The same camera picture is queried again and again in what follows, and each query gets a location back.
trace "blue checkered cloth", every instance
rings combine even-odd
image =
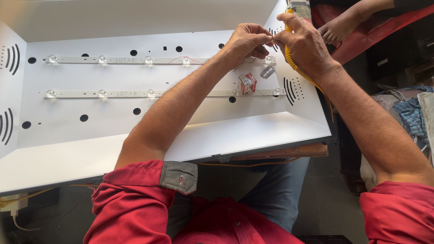
[[[427,137],[424,114],[422,113],[421,105],[417,98],[412,98],[406,102],[398,103],[394,105],[393,108],[399,113],[401,120],[408,124],[413,135],[422,138]]]

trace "red and white box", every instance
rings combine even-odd
[[[238,77],[238,90],[243,96],[252,94],[256,90],[256,80],[251,73]]]

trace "led lens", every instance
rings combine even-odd
[[[98,57],[98,62],[99,63],[107,63],[107,58],[103,55]]]
[[[182,60],[183,64],[190,64],[190,59],[187,57],[184,57],[184,59]]]
[[[274,89],[274,91],[273,91],[273,95],[275,95],[275,96],[278,96],[278,95],[280,95],[282,93],[282,90],[280,90],[280,88],[276,88],[276,89]]]
[[[50,56],[48,56],[48,61],[50,63],[57,63],[59,61],[59,57],[51,54]]]
[[[271,63],[272,62],[272,58],[271,58],[271,56],[267,56],[267,57],[265,57],[265,63]]]
[[[152,60],[152,57],[151,56],[146,56],[145,57],[145,63],[147,63],[147,64],[152,64],[154,61]]]
[[[154,90],[148,90],[148,97],[155,97],[155,91]]]
[[[238,89],[233,89],[231,92],[232,96],[238,96]]]
[[[98,97],[101,97],[101,98],[105,98],[105,97],[107,97],[109,94],[105,91],[105,90],[100,90],[99,92],[98,92]]]
[[[45,92],[45,94],[46,94],[47,97],[49,97],[49,98],[56,98],[56,96],[57,96],[57,92],[56,92],[56,91],[53,91],[53,90],[47,90],[47,91]]]

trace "led strip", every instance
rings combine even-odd
[[[136,98],[136,97],[161,97],[166,91],[54,91],[44,92],[44,98]],[[285,95],[285,89],[262,89],[245,96],[273,96]],[[239,96],[238,89],[212,90],[208,96]]]
[[[70,57],[70,56],[55,56],[49,55],[46,57],[46,63],[123,63],[123,64],[204,64],[209,59],[204,58],[189,58],[181,56],[178,58],[159,58],[159,57]],[[249,64],[275,64],[276,57],[267,56],[265,59],[245,58],[245,63]]]

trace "bare foot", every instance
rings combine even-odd
[[[318,29],[326,44],[336,44],[342,41],[361,23],[357,14],[347,12],[345,11]]]

